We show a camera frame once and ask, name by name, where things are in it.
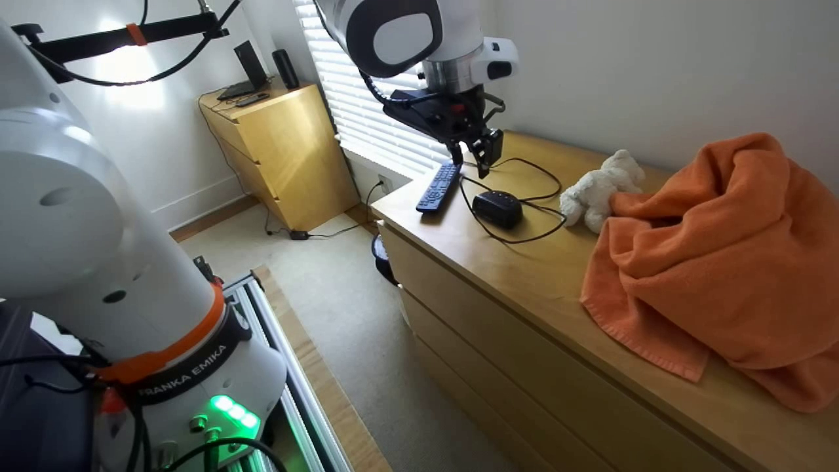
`electronics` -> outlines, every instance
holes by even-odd
[[[271,64],[278,66],[278,73],[282,77],[285,90],[289,91],[299,90],[299,78],[295,78],[295,70],[294,70],[294,66],[289,60],[289,52],[285,51],[275,51],[271,52]]]
[[[471,213],[497,228],[517,228],[522,224],[522,203],[505,192],[481,192],[471,200]]]
[[[232,96],[244,96],[244,94],[254,94],[260,91],[262,86],[266,86],[266,73],[256,58],[256,51],[250,47],[250,43],[241,43],[239,47],[232,47],[244,73],[247,73],[247,81],[239,81],[232,86],[228,86],[226,91],[216,94],[216,100],[232,100]]]

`green light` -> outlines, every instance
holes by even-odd
[[[211,395],[210,403],[215,409],[231,409],[232,406],[231,395]]]
[[[262,430],[262,416],[239,403],[232,395],[211,395],[194,416],[190,432],[203,432],[203,440],[216,439],[248,439],[256,440]],[[248,449],[219,449],[216,464],[232,464]]]
[[[260,427],[260,416],[247,415],[247,416],[241,420],[241,426],[248,427],[248,430],[254,430],[254,427]]]
[[[232,416],[232,420],[244,420],[244,409],[241,409],[241,403],[232,403],[231,409],[228,409],[228,415]]]

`floor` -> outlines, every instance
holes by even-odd
[[[345,214],[306,241],[266,237],[265,225],[271,221],[250,207],[180,246],[226,281],[256,264],[271,271],[392,469],[510,469],[417,364],[399,291],[372,264],[368,232],[350,228]]]

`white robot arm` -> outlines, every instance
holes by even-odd
[[[439,138],[455,159],[463,141],[486,170],[500,135],[486,131],[485,102],[500,100],[481,83],[507,77],[517,51],[479,37],[476,0],[316,5],[372,91],[368,77],[421,64],[430,86],[380,96],[384,112]],[[58,319],[118,364],[100,380],[147,403],[153,450],[197,447],[186,426],[216,393],[265,420],[282,393],[282,356],[248,342],[219,289],[134,203],[39,60],[0,23],[0,305]],[[126,439],[131,427],[100,447],[109,450],[104,469],[126,469]]]
[[[502,102],[485,94],[485,83],[510,77],[518,56],[513,43],[479,34],[476,0],[316,0],[316,7],[391,117],[443,141],[455,163],[467,145],[479,175],[490,170],[502,135],[486,120]],[[396,77],[413,64],[421,64],[426,90],[391,96],[375,90],[372,77]]]

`white blinds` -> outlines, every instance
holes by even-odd
[[[443,145],[383,112],[383,104],[368,94],[340,44],[323,28],[312,0],[295,0],[295,13],[313,58],[340,146],[347,154],[372,159],[375,165],[406,178],[417,178],[450,159]],[[417,90],[421,86],[420,70],[421,69],[417,66],[401,77],[376,78],[375,83],[384,94],[392,90]]]

